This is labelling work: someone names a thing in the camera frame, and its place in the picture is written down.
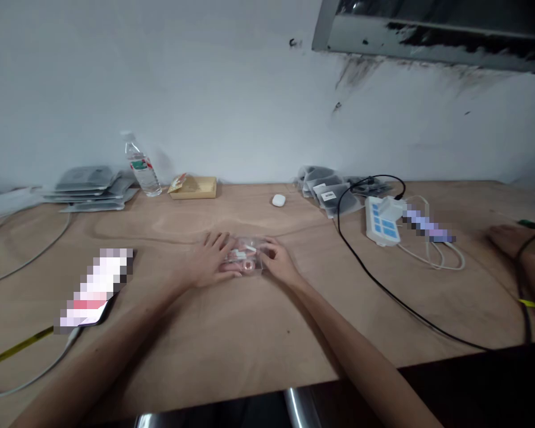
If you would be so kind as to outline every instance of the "power strip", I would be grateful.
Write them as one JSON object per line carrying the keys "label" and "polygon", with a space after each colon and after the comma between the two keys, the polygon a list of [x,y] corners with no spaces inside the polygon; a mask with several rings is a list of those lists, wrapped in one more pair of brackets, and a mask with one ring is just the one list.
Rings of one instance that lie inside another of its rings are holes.
{"label": "power strip", "polygon": [[369,196],[365,201],[367,237],[381,247],[392,247],[400,242],[396,221],[402,217],[406,203],[387,196],[384,199]]}

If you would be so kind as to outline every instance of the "wooden table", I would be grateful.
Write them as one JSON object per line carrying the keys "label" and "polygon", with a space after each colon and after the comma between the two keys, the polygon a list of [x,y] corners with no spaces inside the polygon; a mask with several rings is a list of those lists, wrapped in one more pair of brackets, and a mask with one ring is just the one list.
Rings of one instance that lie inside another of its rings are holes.
{"label": "wooden table", "polygon": [[[276,193],[287,198],[282,208],[270,204]],[[497,182],[414,182],[406,196],[413,194],[428,199],[433,218],[455,231],[467,261],[464,270],[433,270],[396,247],[378,247],[364,235],[362,212],[341,222],[355,251],[391,291],[448,332],[490,348],[522,343],[512,269],[485,230],[511,223],[504,215],[535,221],[535,196]],[[43,205],[8,220],[0,230],[0,274],[31,258],[59,233],[66,215],[58,210]],[[397,367],[476,352],[434,333],[392,301],[365,275],[324,211],[286,184],[223,185],[218,198],[209,200],[139,194],[122,212],[76,215],[49,251],[0,281],[0,352],[54,323],[100,248],[136,248],[133,279],[111,316],[84,332],[60,365],[67,364],[150,287],[173,275],[174,265],[211,229],[277,237],[308,281]],[[424,252],[424,241],[414,231],[400,231],[405,246]],[[451,253],[447,259],[457,263]],[[535,340],[535,311],[531,322]],[[0,391],[47,367],[65,341],[51,335],[0,363]],[[0,427],[56,371],[1,398]],[[179,299],[90,420],[172,410],[340,375],[313,321],[287,290],[267,275],[239,278]]]}

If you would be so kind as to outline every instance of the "smartphone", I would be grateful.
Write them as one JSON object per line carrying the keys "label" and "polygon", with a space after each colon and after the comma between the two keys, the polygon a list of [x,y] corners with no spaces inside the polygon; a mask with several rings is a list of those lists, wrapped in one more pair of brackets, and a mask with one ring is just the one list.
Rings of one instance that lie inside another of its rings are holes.
{"label": "smartphone", "polygon": [[115,304],[116,298],[117,298],[117,295],[115,294],[108,301],[103,303],[103,306],[98,308],[95,314],[83,320],[79,324],[79,327],[91,327],[93,325],[101,324],[103,321],[105,321],[107,317],[109,316],[109,312],[111,312],[113,305]]}
{"label": "smartphone", "polygon": [[131,274],[136,251],[130,248],[102,248],[100,257],[87,267],[87,275],[81,276],[79,291],[73,300],[67,301],[59,319],[60,331],[75,327],[90,327],[107,319],[117,294]]}

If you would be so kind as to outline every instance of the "hand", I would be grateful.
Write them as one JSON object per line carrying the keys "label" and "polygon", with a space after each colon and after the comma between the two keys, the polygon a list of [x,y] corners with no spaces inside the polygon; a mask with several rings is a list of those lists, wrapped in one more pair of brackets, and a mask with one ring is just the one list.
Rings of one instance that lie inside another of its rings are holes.
{"label": "hand", "polygon": [[237,276],[239,272],[218,272],[218,267],[226,258],[226,255],[234,248],[236,240],[226,239],[229,233],[207,234],[204,242],[196,248],[184,266],[183,279],[194,287],[206,287],[218,282],[226,281]]}
{"label": "hand", "polygon": [[303,277],[297,272],[293,260],[291,260],[285,247],[274,238],[266,237],[265,240],[267,243],[260,245],[260,247],[270,250],[273,253],[273,257],[269,257],[265,253],[260,253],[260,257],[272,275],[288,286],[297,285],[303,281]]}

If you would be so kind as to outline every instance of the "water bottle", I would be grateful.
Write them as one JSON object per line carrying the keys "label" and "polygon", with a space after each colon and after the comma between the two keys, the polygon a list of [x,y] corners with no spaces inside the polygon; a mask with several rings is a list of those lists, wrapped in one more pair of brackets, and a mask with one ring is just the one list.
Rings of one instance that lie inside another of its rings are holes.
{"label": "water bottle", "polygon": [[135,134],[131,131],[122,131],[121,136],[125,140],[125,155],[141,188],[147,196],[160,195],[162,189],[159,180],[156,178],[153,165],[151,165],[149,157],[136,146],[138,143]]}

